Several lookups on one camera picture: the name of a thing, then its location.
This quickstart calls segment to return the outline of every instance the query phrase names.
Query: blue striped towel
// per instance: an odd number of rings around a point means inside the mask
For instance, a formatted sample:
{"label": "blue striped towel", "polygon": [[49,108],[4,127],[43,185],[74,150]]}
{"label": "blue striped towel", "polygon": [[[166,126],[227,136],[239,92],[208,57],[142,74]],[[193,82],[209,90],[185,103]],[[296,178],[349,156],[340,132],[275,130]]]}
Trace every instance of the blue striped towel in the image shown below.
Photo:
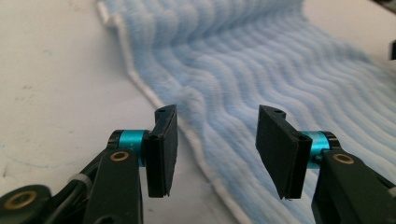
{"label": "blue striped towel", "polygon": [[241,223],[313,223],[317,174],[280,201],[255,148],[259,105],[298,130],[334,132],[396,182],[396,75],[310,24],[298,0],[102,0],[129,75],[179,128]]}

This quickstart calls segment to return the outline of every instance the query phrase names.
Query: towel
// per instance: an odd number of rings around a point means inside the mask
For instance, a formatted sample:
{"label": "towel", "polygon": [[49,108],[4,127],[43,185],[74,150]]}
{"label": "towel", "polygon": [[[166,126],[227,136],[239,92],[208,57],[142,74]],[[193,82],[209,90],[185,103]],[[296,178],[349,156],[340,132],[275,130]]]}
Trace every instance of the towel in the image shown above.
{"label": "towel", "polygon": [[314,223],[318,171],[281,201],[255,148],[259,105],[331,131],[396,181],[396,74],[307,21],[299,0],[101,0],[133,82],[179,129],[241,223]]}

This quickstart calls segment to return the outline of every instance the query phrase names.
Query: terry cloth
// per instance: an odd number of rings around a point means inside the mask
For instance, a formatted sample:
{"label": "terry cloth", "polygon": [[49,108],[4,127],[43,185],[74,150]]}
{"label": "terry cloth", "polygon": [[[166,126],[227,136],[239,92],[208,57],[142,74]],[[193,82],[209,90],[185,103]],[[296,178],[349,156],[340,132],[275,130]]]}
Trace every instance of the terry cloth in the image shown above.
{"label": "terry cloth", "polygon": [[241,223],[313,223],[318,172],[280,201],[255,148],[259,105],[297,130],[333,132],[396,181],[396,75],[310,24],[298,0],[102,0],[128,73],[179,129]]}

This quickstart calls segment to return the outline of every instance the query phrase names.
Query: white surface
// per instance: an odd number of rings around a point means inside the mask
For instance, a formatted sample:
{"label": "white surface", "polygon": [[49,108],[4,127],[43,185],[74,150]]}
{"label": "white surface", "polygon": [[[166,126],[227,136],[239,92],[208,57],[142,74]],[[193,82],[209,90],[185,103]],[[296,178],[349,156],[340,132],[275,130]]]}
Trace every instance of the white surface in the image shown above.
{"label": "white surface", "polygon": [[[126,75],[94,1],[0,1],[0,195],[29,184],[58,192],[117,129],[152,129],[153,108]],[[396,16],[361,0],[309,0],[317,26],[389,62]],[[181,136],[171,197],[150,199],[146,223],[235,223]]]}

